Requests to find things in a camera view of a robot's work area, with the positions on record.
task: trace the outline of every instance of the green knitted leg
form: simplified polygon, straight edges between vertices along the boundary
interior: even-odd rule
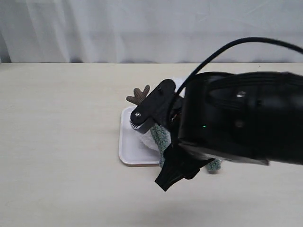
[[[160,167],[163,166],[165,158],[163,157],[165,149],[169,146],[170,140],[168,139],[168,134],[167,131],[155,124],[154,126],[151,127],[150,129],[151,135],[153,140],[158,146],[159,152],[160,152]],[[213,162],[209,163],[206,165],[207,171],[209,173],[215,173],[217,170],[221,169],[221,162],[218,159],[215,159]]]

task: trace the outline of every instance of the plush toy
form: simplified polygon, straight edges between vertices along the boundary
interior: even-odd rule
[[[134,96],[126,97],[126,100],[135,105],[139,105],[147,97],[149,91],[150,91],[149,85],[146,85],[143,91],[141,91],[138,88],[135,88]],[[160,167],[162,167],[165,162],[163,153],[170,144],[169,132],[162,126],[154,124],[148,133],[146,133],[146,134],[137,133],[137,135],[138,135],[139,139],[147,147],[160,152],[160,157],[161,157],[160,158]],[[209,163],[206,166],[206,169],[207,169],[208,173],[210,173],[210,174],[216,174],[220,168],[221,168],[221,161],[218,159],[215,159],[213,162]]]

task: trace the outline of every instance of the white curtain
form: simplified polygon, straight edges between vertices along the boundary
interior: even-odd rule
[[[0,0],[2,62],[200,62],[237,38],[303,46],[303,0]],[[303,62],[243,44],[216,62]]]

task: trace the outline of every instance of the white fluffy fabric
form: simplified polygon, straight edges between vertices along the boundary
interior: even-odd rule
[[[179,87],[182,85],[182,83],[185,80],[182,78],[170,78],[170,79],[172,79],[175,82],[176,91],[179,89]],[[180,96],[184,97],[184,90],[181,92]],[[137,132],[136,135],[144,143],[144,145],[147,146],[149,149],[157,150],[157,151],[159,150],[157,147],[157,144],[155,143],[155,141],[152,138],[152,134],[150,131],[148,131],[145,134],[141,134],[141,133]]]

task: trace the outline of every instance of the white plastic plate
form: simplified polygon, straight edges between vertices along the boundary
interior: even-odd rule
[[[135,106],[128,107],[121,114],[119,158],[128,166],[158,166],[159,153],[145,146],[130,125],[129,118],[134,109]]]

